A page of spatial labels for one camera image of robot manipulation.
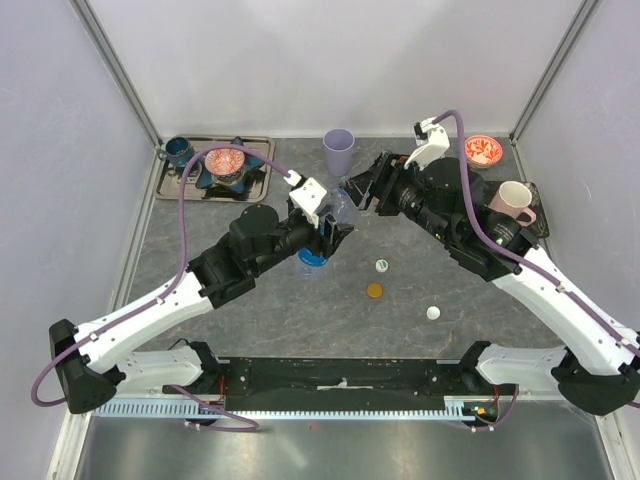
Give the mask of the blue water bottle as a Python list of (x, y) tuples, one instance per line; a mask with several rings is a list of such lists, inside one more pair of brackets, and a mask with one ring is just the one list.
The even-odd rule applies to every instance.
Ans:
[[(331, 200), (320, 216), (323, 221), (327, 215), (332, 215), (338, 224), (353, 224), (355, 207), (342, 187), (337, 187), (331, 196)], [(303, 248), (297, 253), (297, 272), (304, 280), (317, 280), (326, 272), (328, 258), (314, 255), (308, 248)]]

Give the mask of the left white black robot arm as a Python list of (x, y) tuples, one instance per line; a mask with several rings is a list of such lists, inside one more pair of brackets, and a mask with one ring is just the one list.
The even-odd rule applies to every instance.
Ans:
[(328, 214), (313, 225), (299, 208), (280, 219), (270, 206), (252, 205), (232, 221), (212, 247), (182, 266), (156, 290), (94, 321), (75, 325), (67, 319), (49, 328), (51, 355), (73, 414), (87, 413), (133, 386), (190, 386), (208, 393), (219, 369), (202, 350), (134, 351), (173, 326), (217, 309), (254, 289), (257, 279), (303, 249), (330, 258), (353, 225)]

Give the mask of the white green bottle cap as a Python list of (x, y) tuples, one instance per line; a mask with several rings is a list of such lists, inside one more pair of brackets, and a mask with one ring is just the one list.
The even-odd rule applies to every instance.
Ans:
[(389, 263), (385, 259), (378, 259), (375, 263), (375, 268), (378, 272), (384, 273), (389, 268)]

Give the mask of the orange bottle cap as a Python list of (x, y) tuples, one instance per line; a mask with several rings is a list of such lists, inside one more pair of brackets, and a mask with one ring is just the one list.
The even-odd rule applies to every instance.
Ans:
[(369, 298), (380, 298), (384, 293), (384, 289), (379, 283), (370, 283), (366, 287), (366, 294)]

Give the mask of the white blue bottle cap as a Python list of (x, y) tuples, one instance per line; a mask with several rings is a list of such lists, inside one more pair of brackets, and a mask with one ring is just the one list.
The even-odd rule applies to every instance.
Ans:
[(426, 312), (427, 318), (429, 320), (436, 320), (441, 315), (441, 310), (437, 306), (430, 306)]

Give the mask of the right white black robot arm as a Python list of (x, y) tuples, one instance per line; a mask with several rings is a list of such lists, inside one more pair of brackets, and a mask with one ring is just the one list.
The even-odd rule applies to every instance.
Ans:
[(419, 169), (404, 155), (383, 152), (343, 188), (360, 210), (404, 215), (440, 242), (460, 267), (518, 300), (562, 341), (550, 349), (475, 342), (457, 371), (465, 391), (517, 385), (559, 394), (598, 416), (638, 403), (638, 332), (589, 300), (528, 228), (490, 209), (481, 175), (453, 157)]

